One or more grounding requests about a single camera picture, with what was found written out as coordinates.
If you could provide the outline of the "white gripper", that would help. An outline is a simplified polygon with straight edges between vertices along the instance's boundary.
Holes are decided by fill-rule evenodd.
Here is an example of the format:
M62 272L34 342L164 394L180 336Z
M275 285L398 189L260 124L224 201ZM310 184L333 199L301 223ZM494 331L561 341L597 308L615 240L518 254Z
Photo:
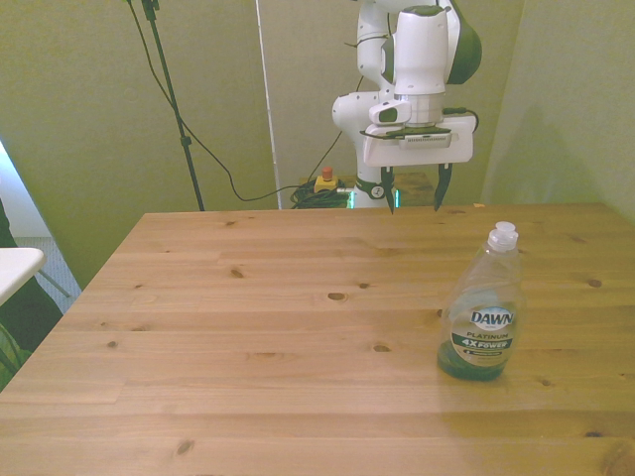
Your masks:
M473 154L473 116L446 117L437 126L408 134L403 125L381 127L371 124L362 134L361 158L366 166L382 167L381 184L388 208L394 213L394 172L390 167L439 164L434 210L444 201L452 175L452 164L465 163Z

